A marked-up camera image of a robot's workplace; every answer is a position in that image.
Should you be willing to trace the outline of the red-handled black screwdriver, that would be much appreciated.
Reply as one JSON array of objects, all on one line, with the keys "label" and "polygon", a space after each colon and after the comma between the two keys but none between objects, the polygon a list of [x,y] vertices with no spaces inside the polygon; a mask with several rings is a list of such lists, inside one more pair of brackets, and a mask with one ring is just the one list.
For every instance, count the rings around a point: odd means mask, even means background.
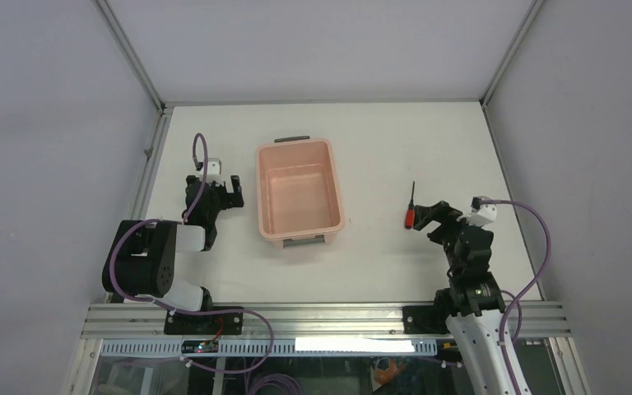
[{"label": "red-handled black screwdriver", "polygon": [[404,228],[406,230],[410,230],[415,223],[415,215],[416,215],[415,204],[414,204],[415,187],[416,187],[416,182],[413,181],[411,185],[411,197],[407,205],[407,212],[406,212],[405,220],[404,220]]}]

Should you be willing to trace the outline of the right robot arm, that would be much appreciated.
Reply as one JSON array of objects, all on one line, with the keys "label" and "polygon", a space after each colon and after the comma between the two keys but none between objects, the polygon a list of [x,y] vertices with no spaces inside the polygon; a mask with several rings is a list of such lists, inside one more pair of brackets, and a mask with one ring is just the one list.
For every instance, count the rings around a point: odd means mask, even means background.
[{"label": "right robot arm", "polygon": [[461,365],[478,394],[529,394],[507,327],[508,308],[490,271],[494,233],[486,229],[497,216],[494,205],[476,197],[468,214],[440,201],[410,204],[407,227],[437,227],[428,239],[442,247],[448,262],[448,287],[431,304],[403,308],[407,334],[450,334]]}]

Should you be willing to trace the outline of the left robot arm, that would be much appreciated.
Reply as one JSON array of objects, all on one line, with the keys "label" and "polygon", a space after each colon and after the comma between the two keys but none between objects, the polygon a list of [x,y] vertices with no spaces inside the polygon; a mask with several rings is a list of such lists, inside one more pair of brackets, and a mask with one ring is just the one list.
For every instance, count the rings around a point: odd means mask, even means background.
[{"label": "left robot arm", "polygon": [[135,220],[121,221],[101,281],[108,292],[183,310],[184,325],[195,334],[204,334],[215,322],[211,293],[177,276],[175,258],[178,253],[211,250],[219,214],[243,207],[244,198],[237,175],[230,177],[230,186],[213,180],[200,189],[201,180],[195,175],[189,175],[186,184],[189,207],[200,197],[188,222],[161,220],[140,226]]}]

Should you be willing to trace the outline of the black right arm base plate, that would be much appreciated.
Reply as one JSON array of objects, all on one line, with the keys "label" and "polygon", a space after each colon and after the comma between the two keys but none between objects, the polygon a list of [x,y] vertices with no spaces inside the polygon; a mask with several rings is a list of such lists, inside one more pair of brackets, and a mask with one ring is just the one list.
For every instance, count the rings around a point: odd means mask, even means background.
[{"label": "black right arm base plate", "polygon": [[446,319],[449,311],[441,305],[423,304],[402,307],[404,333],[412,334],[449,334]]}]

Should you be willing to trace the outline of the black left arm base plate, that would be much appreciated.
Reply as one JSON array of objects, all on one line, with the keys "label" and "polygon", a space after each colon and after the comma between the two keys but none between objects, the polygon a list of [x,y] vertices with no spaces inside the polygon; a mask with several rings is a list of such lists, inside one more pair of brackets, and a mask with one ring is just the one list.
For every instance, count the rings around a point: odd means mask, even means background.
[{"label": "black left arm base plate", "polygon": [[163,333],[165,335],[198,335],[214,336],[240,335],[243,331],[244,314],[235,312],[240,306],[215,307],[213,311],[221,311],[221,314],[212,315],[188,315],[167,313]]}]

